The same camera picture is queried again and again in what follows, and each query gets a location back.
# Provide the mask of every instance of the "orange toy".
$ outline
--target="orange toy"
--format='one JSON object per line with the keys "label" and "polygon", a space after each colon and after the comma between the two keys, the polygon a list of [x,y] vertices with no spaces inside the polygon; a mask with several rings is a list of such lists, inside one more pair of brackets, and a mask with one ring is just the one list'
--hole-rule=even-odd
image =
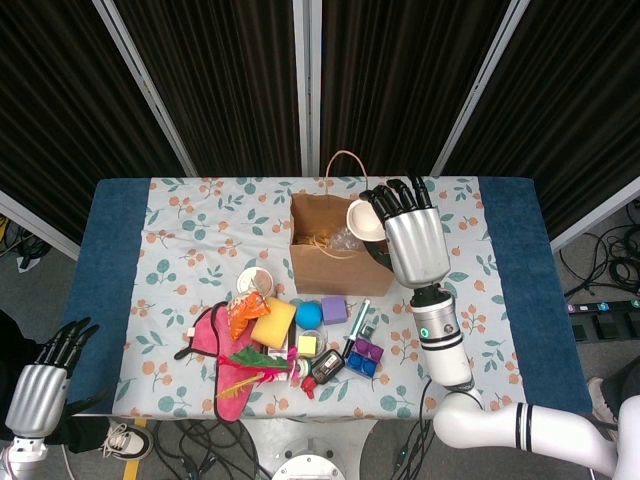
{"label": "orange toy", "polygon": [[229,333],[237,340],[247,328],[249,320],[271,313],[259,292],[252,291],[233,299],[229,305]]}

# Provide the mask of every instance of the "table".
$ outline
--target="table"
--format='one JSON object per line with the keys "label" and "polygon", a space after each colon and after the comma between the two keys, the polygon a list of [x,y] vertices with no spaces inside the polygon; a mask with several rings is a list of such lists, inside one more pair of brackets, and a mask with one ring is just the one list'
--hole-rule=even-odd
{"label": "table", "polygon": [[[372,185],[384,180],[369,179]],[[526,400],[590,411],[532,182],[440,177],[427,183],[452,259],[444,286],[457,296],[485,406]],[[331,193],[355,196],[364,183],[340,177],[328,186]],[[292,280],[289,196],[323,193],[325,187],[324,180],[312,178],[102,181],[65,312],[65,321],[91,316],[101,331],[76,370],[71,400],[107,385],[115,388],[91,413],[211,417],[215,361],[193,356],[171,363],[184,345],[182,332],[205,305],[233,293],[246,265],[272,271],[283,299],[309,297],[297,295]],[[375,340],[382,339],[386,349],[374,381],[341,372],[316,401],[283,384],[260,386],[245,415],[415,418],[428,372],[406,312],[409,298],[394,284],[387,297],[372,299],[379,317]],[[330,340],[340,345],[342,334],[329,332]],[[429,413],[442,395],[438,388],[430,392]]]}

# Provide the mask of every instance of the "yellow cube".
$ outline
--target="yellow cube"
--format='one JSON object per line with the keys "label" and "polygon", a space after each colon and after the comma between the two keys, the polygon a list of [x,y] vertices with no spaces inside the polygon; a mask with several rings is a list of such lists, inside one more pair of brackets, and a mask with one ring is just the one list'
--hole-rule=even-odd
{"label": "yellow cube", "polygon": [[316,337],[300,335],[298,337],[298,355],[301,357],[315,357]]}

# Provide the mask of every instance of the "yellow sponge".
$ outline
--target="yellow sponge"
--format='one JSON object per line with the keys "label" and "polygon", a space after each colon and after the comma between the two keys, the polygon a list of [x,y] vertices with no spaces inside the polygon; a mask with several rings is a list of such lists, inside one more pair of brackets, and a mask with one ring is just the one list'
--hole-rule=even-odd
{"label": "yellow sponge", "polygon": [[296,307],[273,297],[267,297],[266,302],[271,313],[258,318],[251,339],[267,347],[281,348]]}
{"label": "yellow sponge", "polygon": [[301,357],[315,357],[316,337],[300,335],[298,337],[298,355]]}

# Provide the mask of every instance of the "blue ball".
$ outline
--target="blue ball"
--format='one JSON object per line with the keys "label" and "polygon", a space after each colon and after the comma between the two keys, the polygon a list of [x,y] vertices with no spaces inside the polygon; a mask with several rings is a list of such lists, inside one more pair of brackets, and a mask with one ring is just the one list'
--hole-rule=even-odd
{"label": "blue ball", "polygon": [[296,324],[305,330],[318,328],[322,323],[322,308],[314,302],[302,302],[296,310]]}

